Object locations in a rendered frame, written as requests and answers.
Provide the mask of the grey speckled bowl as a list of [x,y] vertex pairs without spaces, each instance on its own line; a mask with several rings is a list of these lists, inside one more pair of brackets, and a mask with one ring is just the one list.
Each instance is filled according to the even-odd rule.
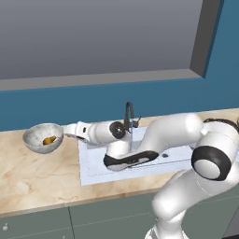
[[[56,139],[47,145],[43,144],[46,138],[55,136]],[[49,154],[63,141],[63,127],[55,123],[41,123],[28,129],[22,136],[25,146],[39,154]]]

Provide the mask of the black sink faucet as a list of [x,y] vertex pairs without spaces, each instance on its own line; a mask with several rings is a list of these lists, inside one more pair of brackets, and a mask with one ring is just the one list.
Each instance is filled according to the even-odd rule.
[[134,107],[131,102],[127,102],[125,106],[125,118],[124,118],[124,126],[127,132],[130,134],[133,132],[133,128],[139,127],[139,121],[134,119]]

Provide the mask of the white sink basin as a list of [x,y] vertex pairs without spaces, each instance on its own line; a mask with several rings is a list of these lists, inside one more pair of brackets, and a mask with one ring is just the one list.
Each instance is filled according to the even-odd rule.
[[137,164],[122,171],[111,171],[104,164],[107,142],[102,145],[91,145],[90,143],[78,144],[78,156],[80,166],[80,185],[92,185],[106,183],[122,179],[130,179],[140,176],[149,176],[162,173],[170,173],[182,169],[190,169],[190,156],[193,145],[199,135],[170,130],[169,140],[176,141],[175,148],[166,149],[152,162]]

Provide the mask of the grey window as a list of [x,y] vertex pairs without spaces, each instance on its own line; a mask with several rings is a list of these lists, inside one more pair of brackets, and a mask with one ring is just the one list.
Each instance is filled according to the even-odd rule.
[[0,91],[201,77],[221,0],[0,0]]

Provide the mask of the yellow pear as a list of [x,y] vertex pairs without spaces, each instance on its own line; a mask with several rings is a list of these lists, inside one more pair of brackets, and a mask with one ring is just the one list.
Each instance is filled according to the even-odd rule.
[[43,145],[44,145],[44,146],[50,145],[50,144],[52,144],[55,140],[56,140],[56,136],[55,136],[55,135],[50,136],[50,137],[46,137],[46,138],[43,140]]

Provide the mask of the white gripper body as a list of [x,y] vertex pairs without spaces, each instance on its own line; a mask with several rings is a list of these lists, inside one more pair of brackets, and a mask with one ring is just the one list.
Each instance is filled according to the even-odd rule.
[[71,123],[63,126],[63,134],[68,137],[77,137],[77,124]]

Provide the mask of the grey-green cupboard front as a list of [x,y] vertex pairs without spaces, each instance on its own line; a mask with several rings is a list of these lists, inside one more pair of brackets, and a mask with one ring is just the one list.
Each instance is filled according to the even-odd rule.
[[0,239],[16,239],[40,233],[57,232],[73,238],[72,223],[68,208],[53,209],[12,217],[0,217]]
[[69,208],[75,239],[144,239],[154,224],[153,193]]
[[189,239],[222,239],[239,207],[239,186],[191,207],[182,228]]

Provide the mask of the water stream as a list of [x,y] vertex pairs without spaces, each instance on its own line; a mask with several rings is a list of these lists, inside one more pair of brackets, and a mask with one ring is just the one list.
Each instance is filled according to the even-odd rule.
[[134,132],[134,127],[133,127],[133,120],[130,119],[130,127],[129,127],[129,133],[130,133],[130,151],[132,150],[132,144],[133,144],[133,132]]

